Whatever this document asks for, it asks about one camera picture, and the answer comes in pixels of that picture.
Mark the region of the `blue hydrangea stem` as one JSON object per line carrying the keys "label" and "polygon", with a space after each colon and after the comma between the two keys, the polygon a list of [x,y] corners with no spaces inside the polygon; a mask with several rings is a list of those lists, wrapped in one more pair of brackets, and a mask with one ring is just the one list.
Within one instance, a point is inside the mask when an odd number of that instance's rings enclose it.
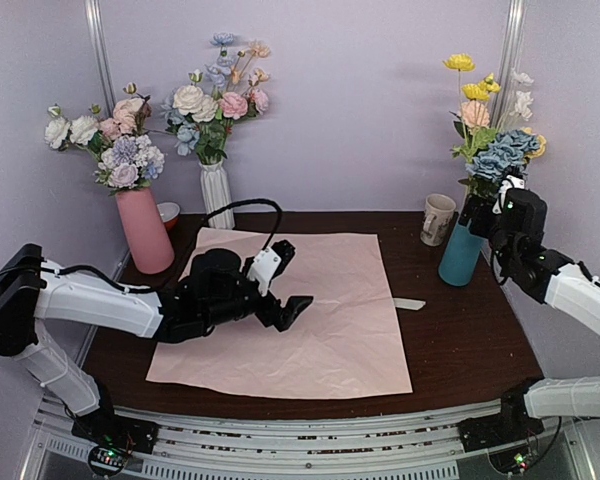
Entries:
{"label": "blue hydrangea stem", "polygon": [[465,161],[467,178],[460,180],[468,195],[494,198],[501,181],[508,174],[526,179],[529,164],[525,155],[537,148],[535,138],[522,129],[497,132],[492,128],[477,130],[469,145],[452,148],[452,157]]}

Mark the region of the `cream yellow rose stem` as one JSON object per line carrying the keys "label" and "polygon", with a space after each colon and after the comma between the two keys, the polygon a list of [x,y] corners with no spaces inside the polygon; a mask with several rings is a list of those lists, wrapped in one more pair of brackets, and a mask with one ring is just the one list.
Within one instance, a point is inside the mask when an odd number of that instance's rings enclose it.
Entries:
{"label": "cream yellow rose stem", "polygon": [[532,160],[539,158],[545,154],[547,140],[543,135],[534,133],[530,127],[525,127],[522,129],[522,131],[528,135],[533,136],[537,144],[537,148],[535,150],[532,150],[525,155],[525,162],[530,163]]}

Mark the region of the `pink peony stem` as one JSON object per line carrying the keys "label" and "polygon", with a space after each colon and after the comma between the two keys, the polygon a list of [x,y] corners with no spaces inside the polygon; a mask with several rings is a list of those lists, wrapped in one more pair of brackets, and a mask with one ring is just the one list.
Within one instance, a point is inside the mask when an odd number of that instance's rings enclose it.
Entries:
{"label": "pink peony stem", "polygon": [[466,145],[469,145],[474,133],[490,125],[490,113],[488,106],[478,100],[468,100],[460,104],[454,116],[454,128],[463,138]]}

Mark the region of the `cream printed ribbon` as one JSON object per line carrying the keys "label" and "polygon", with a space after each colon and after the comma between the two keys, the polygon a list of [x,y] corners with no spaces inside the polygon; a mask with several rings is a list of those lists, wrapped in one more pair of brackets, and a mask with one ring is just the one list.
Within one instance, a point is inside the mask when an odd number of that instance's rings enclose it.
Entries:
{"label": "cream printed ribbon", "polygon": [[393,303],[396,309],[409,311],[419,311],[426,305],[426,302],[424,300],[406,298],[394,298]]}

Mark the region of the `white carnation stem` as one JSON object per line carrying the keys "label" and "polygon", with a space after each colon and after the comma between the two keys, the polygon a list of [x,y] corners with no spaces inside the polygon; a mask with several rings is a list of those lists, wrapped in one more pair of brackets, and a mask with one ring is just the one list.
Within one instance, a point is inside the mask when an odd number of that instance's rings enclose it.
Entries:
{"label": "white carnation stem", "polygon": [[534,80],[527,73],[511,71],[506,83],[504,103],[495,124],[500,132],[517,129],[531,119],[533,83]]}

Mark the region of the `small yellow flower stem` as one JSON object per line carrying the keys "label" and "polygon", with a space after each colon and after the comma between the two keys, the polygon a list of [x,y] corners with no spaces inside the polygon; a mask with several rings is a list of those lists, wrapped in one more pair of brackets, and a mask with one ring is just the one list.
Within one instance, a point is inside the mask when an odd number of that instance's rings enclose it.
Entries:
{"label": "small yellow flower stem", "polygon": [[488,106],[491,98],[501,91],[501,85],[496,81],[493,73],[485,76],[477,83],[463,81],[465,73],[471,73],[476,69],[473,58],[468,54],[452,54],[443,61],[443,65],[458,74],[459,106],[462,102],[468,100],[478,100]]}

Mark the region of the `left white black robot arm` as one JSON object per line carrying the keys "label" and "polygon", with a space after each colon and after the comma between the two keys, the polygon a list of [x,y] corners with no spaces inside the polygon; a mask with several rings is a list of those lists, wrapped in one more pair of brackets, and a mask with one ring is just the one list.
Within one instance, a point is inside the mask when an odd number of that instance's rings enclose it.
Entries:
{"label": "left white black robot arm", "polygon": [[216,326],[255,316],[264,327],[288,330],[313,302],[277,299],[270,284],[295,255],[281,240],[241,259],[224,248],[192,257],[172,289],[119,284],[89,265],[63,268],[42,249],[24,245],[0,271],[0,356],[24,366],[58,397],[73,420],[73,435],[111,458],[152,452],[158,426],[115,413],[105,385],[83,371],[45,328],[56,319],[108,327],[139,338],[178,344],[206,337]]}

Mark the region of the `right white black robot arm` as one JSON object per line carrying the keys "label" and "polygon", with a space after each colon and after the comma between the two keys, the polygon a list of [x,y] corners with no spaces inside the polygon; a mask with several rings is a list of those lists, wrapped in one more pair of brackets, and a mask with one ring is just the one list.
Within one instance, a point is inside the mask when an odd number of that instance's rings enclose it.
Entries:
{"label": "right white black robot arm", "polygon": [[[600,336],[600,280],[583,262],[543,246],[546,215],[536,193],[509,188],[492,199],[470,195],[459,223],[487,239],[505,281]],[[501,396],[498,413],[463,420],[458,432],[473,452],[539,434],[550,417],[600,419],[600,376],[527,379]]]}

